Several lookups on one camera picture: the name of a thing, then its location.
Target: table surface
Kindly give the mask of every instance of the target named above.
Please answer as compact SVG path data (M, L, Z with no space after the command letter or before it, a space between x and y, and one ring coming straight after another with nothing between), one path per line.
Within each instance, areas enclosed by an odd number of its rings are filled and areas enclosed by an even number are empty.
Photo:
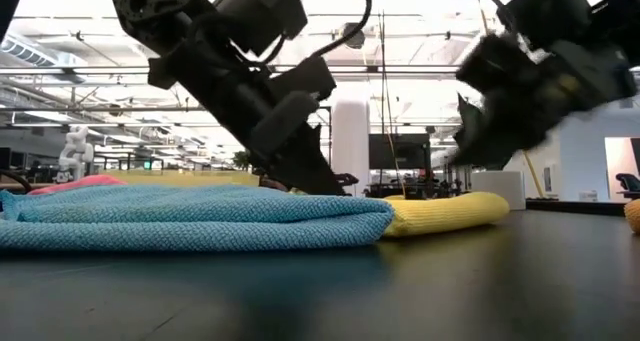
M640 237L616 217L515 212L350 250L2 258L3 341L640 339Z

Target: blue towel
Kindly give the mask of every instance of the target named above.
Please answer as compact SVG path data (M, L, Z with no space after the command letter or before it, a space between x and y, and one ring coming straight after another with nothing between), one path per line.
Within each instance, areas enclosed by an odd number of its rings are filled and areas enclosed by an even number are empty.
M380 200L246 186L92 186L0 194L0 250L259 251L371 244L391 223Z

